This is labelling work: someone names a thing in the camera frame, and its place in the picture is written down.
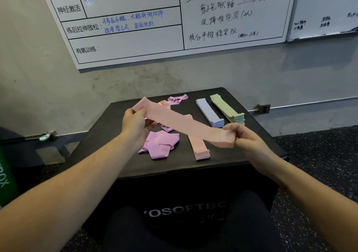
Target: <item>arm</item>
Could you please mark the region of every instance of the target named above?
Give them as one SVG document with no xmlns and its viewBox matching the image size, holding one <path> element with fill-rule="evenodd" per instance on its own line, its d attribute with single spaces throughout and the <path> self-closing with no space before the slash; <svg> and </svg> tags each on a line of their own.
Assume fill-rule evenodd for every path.
<svg viewBox="0 0 358 252">
<path fill-rule="evenodd" d="M 223 129 L 236 132 L 236 145 L 251 164 L 289 192 L 335 250 L 358 249 L 357 203 L 276 156 L 245 126 L 229 124 Z"/>
<path fill-rule="evenodd" d="M 121 134 L 0 210 L 0 251 L 59 251 L 86 221 L 156 123 L 127 110 Z"/>
</svg>

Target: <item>person's right arm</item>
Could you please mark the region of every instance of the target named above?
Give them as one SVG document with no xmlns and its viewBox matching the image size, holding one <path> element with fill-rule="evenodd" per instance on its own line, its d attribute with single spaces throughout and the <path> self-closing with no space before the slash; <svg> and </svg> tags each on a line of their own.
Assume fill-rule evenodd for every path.
<svg viewBox="0 0 358 252">
<path fill-rule="evenodd" d="M 260 173 L 270 177 L 293 197 L 336 251 L 358 251 L 358 204 L 275 155 L 253 131 L 241 124 L 236 145 Z"/>
</svg>

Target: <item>wall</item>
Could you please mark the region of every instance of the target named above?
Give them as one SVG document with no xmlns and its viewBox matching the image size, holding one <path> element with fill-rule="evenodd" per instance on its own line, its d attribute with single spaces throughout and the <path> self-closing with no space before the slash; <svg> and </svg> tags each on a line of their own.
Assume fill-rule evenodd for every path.
<svg viewBox="0 0 358 252">
<path fill-rule="evenodd" d="M 87 130 L 111 102 L 214 87 L 227 88 L 247 109 L 358 96 L 353 35 L 79 73 L 45 0 L 0 0 L 0 13 L 0 138 Z M 357 113 L 353 100 L 258 120 L 279 135 L 351 126 Z"/>
</svg>

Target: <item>person's left arm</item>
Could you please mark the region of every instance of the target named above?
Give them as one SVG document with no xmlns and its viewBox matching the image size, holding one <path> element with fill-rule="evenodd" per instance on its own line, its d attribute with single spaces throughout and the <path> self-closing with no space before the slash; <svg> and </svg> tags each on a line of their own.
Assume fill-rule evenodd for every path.
<svg viewBox="0 0 358 252">
<path fill-rule="evenodd" d="M 144 114 L 127 110 L 118 137 L 0 210 L 0 251 L 61 250 L 156 125 Z"/>
</svg>

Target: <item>forearm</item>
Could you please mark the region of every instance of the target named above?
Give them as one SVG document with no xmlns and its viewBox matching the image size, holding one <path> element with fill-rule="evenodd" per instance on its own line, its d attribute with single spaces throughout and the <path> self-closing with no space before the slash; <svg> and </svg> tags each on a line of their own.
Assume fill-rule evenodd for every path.
<svg viewBox="0 0 358 252">
<path fill-rule="evenodd" d="M 59 251 L 96 208 L 132 156 L 118 136 L 0 211 L 0 251 Z"/>
<path fill-rule="evenodd" d="M 358 248 L 358 204 L 322 184 L 297 167 L 280 160 L 275 172 L 327 241 L 337 251 Z"/>
</svg>

